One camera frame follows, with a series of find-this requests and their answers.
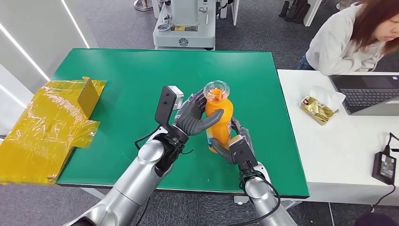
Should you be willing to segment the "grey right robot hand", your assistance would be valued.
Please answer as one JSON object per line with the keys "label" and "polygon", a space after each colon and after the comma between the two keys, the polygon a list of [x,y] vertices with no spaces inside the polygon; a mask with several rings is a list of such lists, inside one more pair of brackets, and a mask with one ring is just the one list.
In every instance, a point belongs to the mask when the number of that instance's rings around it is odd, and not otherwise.
{"label": "grey right robot hand", "polygon": [[252,166],[257,166],[248,129],[242,127],[235,118],[231,120],[231,128],[237,135],[228,141],[228,147],[223,147],[216,138],[211,138],[212,148],[230,164],[246,167],[249,162]]}

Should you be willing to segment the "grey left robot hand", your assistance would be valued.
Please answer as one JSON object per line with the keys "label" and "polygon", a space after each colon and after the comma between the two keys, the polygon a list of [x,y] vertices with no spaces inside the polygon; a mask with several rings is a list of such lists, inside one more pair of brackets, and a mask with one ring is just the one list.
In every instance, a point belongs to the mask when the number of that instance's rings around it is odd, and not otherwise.
{"label": "grey left robot hand", "polygon": [[179,128],[187,136],[197,135],[220,121],[224,110],[218,109],[210,116],[202,119],[205,112],[207,99],[203,94],[203,89],[191,94],[178,110],[173,125]]}

